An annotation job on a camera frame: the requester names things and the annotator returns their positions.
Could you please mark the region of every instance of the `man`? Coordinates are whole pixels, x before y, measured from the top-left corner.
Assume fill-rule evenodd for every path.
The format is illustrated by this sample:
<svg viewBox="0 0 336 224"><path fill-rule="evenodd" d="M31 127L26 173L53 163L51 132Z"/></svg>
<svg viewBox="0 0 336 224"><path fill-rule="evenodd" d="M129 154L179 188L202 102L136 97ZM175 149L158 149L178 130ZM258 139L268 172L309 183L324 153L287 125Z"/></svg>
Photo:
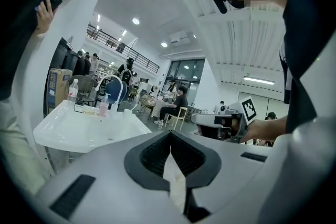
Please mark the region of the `man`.
<svg viewBox="0 0 336 224"><path fill-rule="evenodd" d="M286 62L293 77L289 113L278 120L255 121L244 137L244 141L254 138L274 141L279 135L291 133L300 124L316 117L314 107L299 79L324 48L334 28L322 17L317 0L228 1L236 8L258 1L271 1L285 9L283 18L286 25Z"/></svg>
<svg viewBox="0 0 336 224"><path fill-rule="evenodd" d="M126 64L122 64L118 68L118 72L115 74L121 79L121 81L126 82L128 86L130 85L130 82L132 82L133 78L133 63L133 58L128 58L126 60Z"/></svg>
<svg viewBox="0 0 336 224"><path fill-rule="evenodd" d="M178 116L178 113L180 112L180 108L186 108L188 107L188 100L185 97L185 94L187 93L187 88L185 86L180 86L177 90L177 97L173 104L167 104L166 107L163 107L160 110L160 118L158 121L154 121L155 124L159 125L160 121L164 120L164 117L166 114L170 114L173 116ZM182 110L180 116L184 116L185 111Z"/></svg>
<svg viewBox="0 0 336 224"><path fill-rule="evenodd" d="M83 75L88 75L91 69L90 56L85 55Z"/></svg>
<svg viewBox="0 0 336 224"><path fill-rule="evenodd" d="M84 66L85 66L85 61L83 59L83 52L81 50L79 50L77 52L77 54L79 55L79 58L77 60L77 63L76 63L76 66L75 66L75 69L73 71L73 76L76 76L76 75L83 75L84 74Z"/></svg>
<svg viewBox="0 0 336 224"><path fill-rule="evenodd" d="M44 183L44 169L20 131L9 99L20 58L32 35L45 33L60 0L10 0L0 63L0 148L8 172L22 188L35 193Z"/></svg>
<svg viewBox="0 0 336 224"><path fill-rule="evenodd" d="M89 71L89 74L92 75L92 77L95 75L98 65L99 65L98 55L93 54L93 60L91 62L91 67Z"/></svg>

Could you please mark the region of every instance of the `balcony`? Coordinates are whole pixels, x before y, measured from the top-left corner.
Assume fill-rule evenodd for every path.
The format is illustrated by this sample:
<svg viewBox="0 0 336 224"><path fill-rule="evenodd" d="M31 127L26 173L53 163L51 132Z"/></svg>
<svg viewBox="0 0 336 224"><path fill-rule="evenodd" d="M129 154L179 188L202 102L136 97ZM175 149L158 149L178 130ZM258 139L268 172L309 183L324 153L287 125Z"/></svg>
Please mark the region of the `balcony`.
<svg viewBox="0 0 336 224"><path fill-rule="evenodd" d="M132 57L134 59L134 62L145 68L148 68L149 70L155 73L157 73L160 68L157 64L153 63L151 60L147 59L145 56L141 55L136 50L133 50L126 44L117 41L114 37L110 36L109 34L106 34L101 30L97 30L92 25L88 25L86 35L104 44L105 46L117 51L120 54L123 54L127 57Z"/></svg>

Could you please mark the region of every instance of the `seated person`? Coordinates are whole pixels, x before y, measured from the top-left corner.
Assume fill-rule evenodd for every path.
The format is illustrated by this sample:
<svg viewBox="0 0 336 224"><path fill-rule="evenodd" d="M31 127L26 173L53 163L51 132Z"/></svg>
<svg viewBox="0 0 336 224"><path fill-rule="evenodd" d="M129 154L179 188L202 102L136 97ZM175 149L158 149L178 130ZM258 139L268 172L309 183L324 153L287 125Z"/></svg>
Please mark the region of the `seated person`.
<svg viewBox="0 0 336 224"><path fill-rule="evenodd" d="M155 124L159 125L160 121L164 120L164 117L166 114L170 114L173 116L178 116L178 113L180 112L180 108L186 108L188 107L188 101L185 97L185 94L187 93L187 88L185 86L180 86L177 90L177 98L173 104L167 104L165 107L163 107L160 110L160 118L158 121L154 121ZM180 117L184 116L185 111L181 111Z"/></svg>

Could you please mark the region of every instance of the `water bottle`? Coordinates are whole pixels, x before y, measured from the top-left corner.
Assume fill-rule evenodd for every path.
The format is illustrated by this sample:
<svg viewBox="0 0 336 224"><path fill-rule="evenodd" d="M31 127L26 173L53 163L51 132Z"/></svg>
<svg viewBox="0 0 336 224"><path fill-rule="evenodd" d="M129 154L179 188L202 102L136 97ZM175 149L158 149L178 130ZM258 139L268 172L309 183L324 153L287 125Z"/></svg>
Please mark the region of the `water bottle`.
<svg viewBox="0 0 336 224"><path fill-rule="evenodd" d="M75 103L78 93L78 79L74 79L69 87L68 101Z"/></svg>
<svg viewBox="0 0 336 224"><path fill-rule="evenodd" d="M161 120L159 123L159 130L162 130L162 127L163 127L163 120Z"/></svg>
<svg viewBox="0 0 336 224"><path fill-rule="evenodd" d="M107 110L109 108L109 98L110 94L106 94L104 99L100 102L100 110L99 110L99 115L106 117L107 116Z"/></svg>

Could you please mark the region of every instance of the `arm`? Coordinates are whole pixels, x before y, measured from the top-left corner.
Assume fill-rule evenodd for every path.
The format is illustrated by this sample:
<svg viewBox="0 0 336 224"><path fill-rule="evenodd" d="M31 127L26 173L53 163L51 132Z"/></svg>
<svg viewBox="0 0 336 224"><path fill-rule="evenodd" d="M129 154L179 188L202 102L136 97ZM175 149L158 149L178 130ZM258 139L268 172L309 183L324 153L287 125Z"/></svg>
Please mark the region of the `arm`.
<svg viewBox="0 0 336 224"><path fill-rule="evenodd" d="M275 141L278 136L286 134L286 122L287 116L272 121L255 120L248 127L247 133L243 137L242 142L246 142L250 139Z"/></svg>

